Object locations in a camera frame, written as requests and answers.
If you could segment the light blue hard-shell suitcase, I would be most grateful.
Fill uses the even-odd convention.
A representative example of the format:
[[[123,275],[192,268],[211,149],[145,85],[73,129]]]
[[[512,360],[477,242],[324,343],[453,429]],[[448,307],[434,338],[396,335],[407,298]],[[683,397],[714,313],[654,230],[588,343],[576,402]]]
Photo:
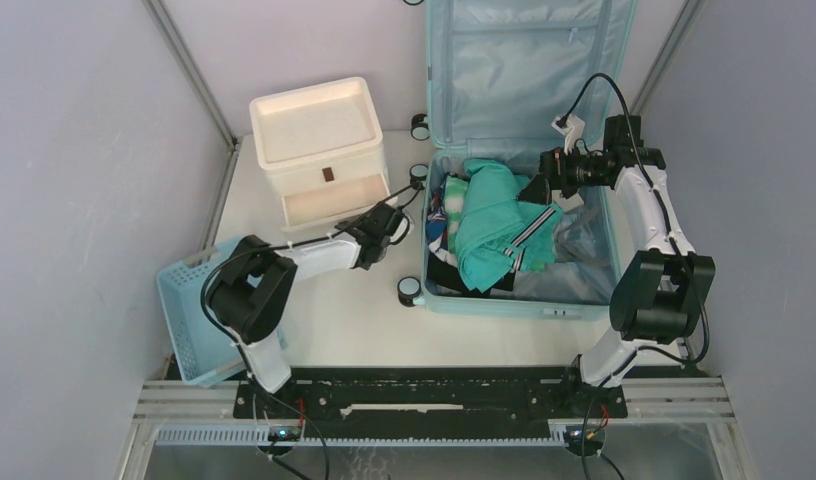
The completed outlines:
[[[552,125],[572,111],[595,146],[615,95],[594,74],[620,73],[632,1],[430,1],[426,5],[426,120],[435,147],[423,210],[471,158],[496,160],[530,180],[542,152],[563,144]],[[582,205],[558,214],[560,259],[511,274],[498,289],[467,293],[439,280],[440,258],[422,244],[422,298],[442,314],[595,322],[608,312],[624,263],[612,226],[613,192],[580,190]]]

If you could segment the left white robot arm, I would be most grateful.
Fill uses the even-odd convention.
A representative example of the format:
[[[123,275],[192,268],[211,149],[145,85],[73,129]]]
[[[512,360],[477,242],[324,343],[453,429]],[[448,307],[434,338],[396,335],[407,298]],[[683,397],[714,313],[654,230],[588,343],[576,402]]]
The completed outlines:
[[[247,378],[260,387],[261,408],[282,417],[297,401],[295,388],[286,383],[291,367],[278,334],[294,285],[332,271],[368,270],[413,226],[402,207],[382,201],[323,237],[271,245],[256,235],[245,236],[208,274],[200,307],[240,354]]]

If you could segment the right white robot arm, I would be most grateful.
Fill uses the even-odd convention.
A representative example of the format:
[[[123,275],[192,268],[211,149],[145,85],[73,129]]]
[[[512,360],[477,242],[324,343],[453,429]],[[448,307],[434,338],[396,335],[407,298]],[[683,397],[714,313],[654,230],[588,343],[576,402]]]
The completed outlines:
[[[609,329],[577,357],[578,378],[561,391],[566,410],[586,416],[600,405],[600,389],[620,386],[640,353],[668,357],[665,346],[690,337],[696,327],[710,332],[705,301],[716,269],[680,227],[666,161],[660,150],[644,145],[639,117],[607,118],[599,153],[578,149],[585,123],[576,115],[558,116],[553,126],[564,144],[541,153],[538,173],[519,200],[547,205],[555,193],[570,198],[583,187],[608,187],[625,209],[636,250],[612,293]]]

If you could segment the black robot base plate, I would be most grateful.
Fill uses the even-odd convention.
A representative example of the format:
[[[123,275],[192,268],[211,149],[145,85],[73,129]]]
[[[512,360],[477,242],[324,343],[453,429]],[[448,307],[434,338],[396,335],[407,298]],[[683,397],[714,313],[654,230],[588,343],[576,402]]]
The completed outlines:
[[[552,421],[624,419],[619,387],[587,387],[571,367],[295,367],[275,394],[240,381],[236,419],[288,420],[317,440],[537,440]]]

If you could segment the white three-drawer storage cabinet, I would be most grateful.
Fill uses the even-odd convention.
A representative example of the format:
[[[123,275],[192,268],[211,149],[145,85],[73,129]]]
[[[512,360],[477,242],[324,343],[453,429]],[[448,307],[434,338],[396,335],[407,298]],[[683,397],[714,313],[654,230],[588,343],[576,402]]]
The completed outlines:
[[[350,77],[249,104],[257,161],[299,237],[391,194],[383,132],[365,79]]]

